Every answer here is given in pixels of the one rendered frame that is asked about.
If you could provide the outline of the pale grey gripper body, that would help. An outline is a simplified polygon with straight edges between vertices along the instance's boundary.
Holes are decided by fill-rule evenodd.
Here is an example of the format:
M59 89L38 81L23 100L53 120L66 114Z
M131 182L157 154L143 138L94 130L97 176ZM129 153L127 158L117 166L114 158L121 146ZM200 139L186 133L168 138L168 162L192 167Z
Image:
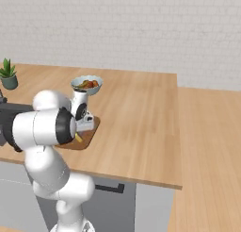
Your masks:
M82 121L79 120L76 122L76 132L85 132L92 130L94 128L94 121Z

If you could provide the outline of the brown wooden cutting board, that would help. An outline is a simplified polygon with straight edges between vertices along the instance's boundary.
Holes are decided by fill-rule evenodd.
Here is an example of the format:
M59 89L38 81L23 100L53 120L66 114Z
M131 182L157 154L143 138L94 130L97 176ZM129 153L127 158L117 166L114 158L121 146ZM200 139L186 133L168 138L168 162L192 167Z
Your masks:
M100 124L100 119L98 117L94 117L94 128L92 130L85 131L85 132L82 132L81 134L78 134L83 139L83 142L78 142L74 138L74 140L69 143L60 144L58 148L70 149L70 150L86 149L89 146L99 124Z

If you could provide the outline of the grey cabinet front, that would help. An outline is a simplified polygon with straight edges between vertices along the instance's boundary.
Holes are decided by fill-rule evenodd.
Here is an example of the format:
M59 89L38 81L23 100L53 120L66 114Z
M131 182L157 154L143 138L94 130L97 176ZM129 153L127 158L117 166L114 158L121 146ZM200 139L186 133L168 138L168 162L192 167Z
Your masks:
M23 165L0 161L0 225L23 232L48 232Z

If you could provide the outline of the green plant in grey pot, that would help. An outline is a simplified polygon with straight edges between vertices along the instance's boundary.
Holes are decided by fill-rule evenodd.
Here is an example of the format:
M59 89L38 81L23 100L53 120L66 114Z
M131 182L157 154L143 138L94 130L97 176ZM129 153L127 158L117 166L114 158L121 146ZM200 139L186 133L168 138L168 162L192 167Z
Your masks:
M7 90L15 90L18 87L15 66L11 65L9 59L4 58L3 67L0 68L0 79Z

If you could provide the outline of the pale blue fluted bowl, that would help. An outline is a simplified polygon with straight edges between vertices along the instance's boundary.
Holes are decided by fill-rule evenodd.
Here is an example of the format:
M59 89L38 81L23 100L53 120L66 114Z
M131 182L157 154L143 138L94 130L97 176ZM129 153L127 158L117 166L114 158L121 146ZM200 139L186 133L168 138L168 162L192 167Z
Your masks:
M76 86L81 84L84 80L88 80L88 81L96 80L99 86L95 88L88 88L88 86L86 86L85 88L77 88ZM86 91L88 95L94 95L95 93L97 93L99 89L102 87L102 85L103 85L103 80L97 75L81 75L73 79L71 82L71 86L75 91Z

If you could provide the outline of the grey cabinet side panel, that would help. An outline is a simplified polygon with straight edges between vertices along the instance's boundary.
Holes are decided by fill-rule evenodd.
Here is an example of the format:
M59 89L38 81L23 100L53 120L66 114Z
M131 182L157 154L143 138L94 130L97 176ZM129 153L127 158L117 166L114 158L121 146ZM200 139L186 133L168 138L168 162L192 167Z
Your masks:
M174 190L137 184L135 232L168 232Z

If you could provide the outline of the grey cabinet door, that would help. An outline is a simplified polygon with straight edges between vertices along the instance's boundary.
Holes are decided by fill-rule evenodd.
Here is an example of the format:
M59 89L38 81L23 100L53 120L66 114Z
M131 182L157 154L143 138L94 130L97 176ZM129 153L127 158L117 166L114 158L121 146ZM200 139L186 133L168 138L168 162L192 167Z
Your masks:
M96 232L135 232L136 187L135 183L93 176L95 185L117 187L124 184L123 194L94 191L83 204L84 214Z

